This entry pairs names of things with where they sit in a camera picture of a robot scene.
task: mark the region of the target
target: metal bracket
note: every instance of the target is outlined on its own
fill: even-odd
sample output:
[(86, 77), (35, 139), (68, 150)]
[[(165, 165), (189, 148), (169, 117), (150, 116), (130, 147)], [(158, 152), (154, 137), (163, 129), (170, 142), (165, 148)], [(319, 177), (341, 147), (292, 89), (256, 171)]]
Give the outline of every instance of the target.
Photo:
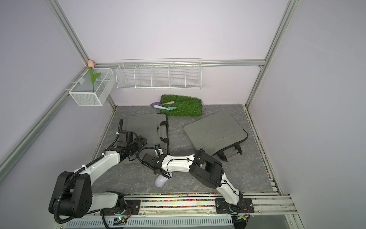
[[(126, 211), (124, 213), (122, 213), (122, 215), (129, 215), (131, 213), (131, 208), (132, 208), (132, 215), (138, 215), (138, 212), (140, 210), (140, 203), (141, 200), (126, 200)], [(116, 216), (116, 212), (118, 212), (119, 209), (117, 208), (105, 208), (103, 209), (103, 213), (104, 215), (114, 215)]]
[[(240, 213), (254, 213), (254, 207), (253, 207), (253, 202), (251, 200), (251, 198), (243, 198), (243, 207), (241, 210), (240, 210)], [(218, 214), (220, 213), (229, 213), (229, 212), (232, 212), (230, 210), (230, 206), (231, 204), (228, 204), (224, 198), (216, 198), (215, 199), (215, 203), (216, 203), (216, 212)]]

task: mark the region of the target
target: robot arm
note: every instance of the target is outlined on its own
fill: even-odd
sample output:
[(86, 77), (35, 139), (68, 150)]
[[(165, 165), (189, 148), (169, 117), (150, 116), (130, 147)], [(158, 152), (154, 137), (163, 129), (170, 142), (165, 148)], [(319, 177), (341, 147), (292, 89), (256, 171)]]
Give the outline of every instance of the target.
[[(230, 209), (235, 209), (234, 213), (238, 213), (243, 208), (243, 194), (228, 181), (221, 162), (203, 150), (189, 156), (146, 154), (141, 160), (139, 153), (142, 150), (152, 148), (158, 151), (158, 148), (143, 148), (145, 144), (146, 139), (142, 136), (137, 136), (134, 132), (122, 131), (119, 128), (115, 141), (99, 158), (73, 172), (61, 173), (57, 178), (48, 208), (49, 212), (54, 214), (55, 221), (59, 224), (65, 223), (73, 218), (81, 218), (90, 211), (104, 208), (118, 208), (123, 211), (126, 207), (123, 193), (92, 193), (92, 184), (109, 168), (134, 155), (137, 151), (138, 160), (152, 169), (154, 174), (159, 173), (166, 178), (171, 178), (170, 172), (188, 172), (203, 185), (216, 188), (223, 195), (231, 207)], [(60, 219), (59, 215), (69, 216), (69, 218)]]
[[(149, 154), (145, 154), (141, 160), (139, 153), (143, 149), (146, 149), (146, 147), (142, 148), (137, 153), (137, 158), (143, 165), (152, 169), (154, 174), (159, 173), (162, 176), (171, 178), (170, 172), (188, 172), (203, 185), (209, 188), (216, 188), (223, 195), (228, 204), (231, 204), (238, 210), (242, 209), (243, 194), (234, 188), (227, 179), (222, 168), (222, 163), (206, 154), (203, 150), (199, 150), (195, 154), (189, 156), (171, 156), (163, 154), (159, 155), (159, 157), (153, 157)], [(206, 163), (205, 168), (201, 168), (203, 163)]]

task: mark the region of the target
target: white wire shelf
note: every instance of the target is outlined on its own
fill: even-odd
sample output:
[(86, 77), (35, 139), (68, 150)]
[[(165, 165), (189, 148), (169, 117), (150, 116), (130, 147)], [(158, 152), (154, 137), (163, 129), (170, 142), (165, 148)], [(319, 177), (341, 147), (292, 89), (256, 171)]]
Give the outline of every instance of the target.
[(95, 67), (93, 73), (101, 73), (94, 82), (94, 89), (90, 73), (86, 70), (69, 91), (79, 106), (102, 106), (116, 83), (111, 68)]
[(200, 89), (200, 59), (118, 60), (117, 88), (121, 90)]

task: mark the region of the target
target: black strap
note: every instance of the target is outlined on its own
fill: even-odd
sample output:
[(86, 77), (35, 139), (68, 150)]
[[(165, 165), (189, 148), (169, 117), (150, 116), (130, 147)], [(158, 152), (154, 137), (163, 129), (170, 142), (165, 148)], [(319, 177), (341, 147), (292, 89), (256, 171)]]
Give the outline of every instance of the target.
[(243, 139), (243, 140), (241, 140), (241, 141), (235, 142), (234, 144), (229, 145), (229, 146), (227, 146), (227, 147), (225, 147), (225, 148), (223, 148), (223, 149), (221, 149), (221, 150), (217, 151), (217, 152), (216, 152), (216, 153), (214, 153), (213, 155), (217, 155), (221, 160), (223, 160), (223, 161), (227, 162), (227, 161), (228, 161), (228, 159), (227, 159), (227, 157), (224, 155), (224, 150), (227, 150), (227, 149), (229, 149), (229, 148), (231, 148), (231, 147), (235, 147), (235, 149), (237, 149), (237, 150), (238, 150), (238, 153), (239, 153), (240, 155), (243, 155), (243, 151), (242, 151), (242, 148), (240, 147), (240, 143), (242, 143), (243, 141), (245, 141), (245, 140), (247, 140), (247, 139), (248, 139), (248, 133), (247, 133), (245, 130), (243, 130), (243, 131), (247, 134), (246, 138), (244, 138), (244, 139)]
[(167, 138), (162, 138), (162, 137), (160, 137), (160, 140), (161, 140), (162, 142), (164, 142), (164, 143), (168, 143), (168, 139), (167, 139)]
[(159, 126), (166, 126), (167, 128), (169, 127), (169, 124), (167, 121), (162, 121)]

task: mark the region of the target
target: aluminum frame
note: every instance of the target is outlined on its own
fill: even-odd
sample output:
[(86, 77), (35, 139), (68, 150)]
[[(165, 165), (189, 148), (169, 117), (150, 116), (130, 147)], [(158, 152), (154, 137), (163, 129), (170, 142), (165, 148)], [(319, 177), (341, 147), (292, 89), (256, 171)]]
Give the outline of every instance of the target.
[(273, 38), (271, 46), (269, 47), (268, 53), (267, 53), (266, 58), (265, 58), (265, 63), (262, 66), (260, 66), (261, 70), (259, 71), (258, 77), (257, 77), (257, 79), (254, 83), (254, 86), (253, 86), (253, 88), (250, 92), (250, 95), (248, 97), (248, 100), (245, 104), (246, 107), (250, 107), (250, 104), (253, 101), (253, 98), (254, 98), (254, 96), (255, 96), (258, 88), (259, 88), (259, 85), (262, 82), (263, 76), (265, 75), (265, 73), (267, 71), (267, 68), (269, 67), (269, 65), (270, 65), (270, 63), (273, 59), (273, 56), (275, 55), (275, 53), (277, 51), (277, 48), (279, 47), (279, 45), (281, 43), (282, 37), (283, 37), (283, 35), (285, 34), (285, 32), (288, 28), (288, 25), (291, 21), (291, 18), (293, 16), (293, 14), (295, 13), (295, 11), (297, 9), (297, 6), (299, 5), (299, 2), (300, 2), (300, 0), (289, 0), (289, 2), (287, 4), (287, 7), (285, 9), (285, 12), (282, 16), (280, 25), (279, 25), (279, 27), (276, 31), (276, 34)]
[[(83, 69), (74, 78), (76, 82), (87, 69)], [(33, 124), (33, 126), (23, 135), (18, 143), (8, 152), (8, 154), (0, 161), (0, 183), (6, 178), (25, 152), (37, 140), (42, 131), (48, 126), (56, 114), (61, 110), (66, 101), (71, 98), (69, 90), (73, 87), (71, 83), (58, 98), (47, 108), (41, 117)]]
[[(54, 18), (60, 25), (62, 31), (64, 32), (65, 36), (69, 39), (70, 43), (74, 47), (76, 53), (79, 55), (81, 61), (88, 65), (88, 61), (90, 60), (87, 52), (85, 51), (83, 45), (81, 44), (80, 40), (78, 39), (75, 31), (73, 30), (70, 22), (68, 21), (64, 11), (62, 10), (59, 2), (57, 0), (45, 0), (48, 8), (51, 10)], [(113, 110), (116, 109), (116, 104), (114, 103), (112, 97), (108, 95), (107, 101)]]
[[(295, 205), (290, 196), (273, 196), (273, 195), (265, 195), (263, 193), (244, 193), (244, 195), (248, 198), (252, 199), (253, 207), (255, 213), (251, 213), (250, 215), (285, 215), (288, 225), (291, 229), (303, 229), (303, 225), (301, 223), (300, 217), (298, 216), (298, 212), (296, 211)], [(216, 216), (226, 216), (226, 214), (217, 214), (215, 207), (173, 207), (173, 206), (184, 206), (184, 205), (215, 205), (215, 201), (212, 199), (222, 198), (221, 195), (211, 195), (211, 196), (202, 196), (202, 195), (190, 195), (190, 196), (181, 196), (181, 195), (170, 195), (169, 197), (165, 196), (126, 196), (125, 200), (135, 200), (140, 199), (143, 202), (140, 204), (140, 210), (138, 215), (131, 216), (131, 219), (139, 220), (139, 219), (154, 219), (154, 218), (165, 218), (167, 216), (174, 217), (216, 217)], [(163, 206), (164, 208), (154, 208), (154, 206)], [(81, 219), (74, 219), (74, 221), (85, 221), (87, 220), (101, 220), (99, 213), (89, 214), (84, 216)], [(67, 223), (59, 225), (54, 223), (52, 228), (64, 228), (67, 229)]]
[[(175, 63), (190, 64), (192, 61), (180, 61)], [(261, 66), (264, 65), (264, 59), (247, 59), (247, 60), (201, 60), (201, 67), (225, 67), (225, 66)], [(173, 62), (149, 62), (149, 64), (172, 64)], [(96, 63), (95, 67), (109, 67), (117, 69), (118, 63)]]

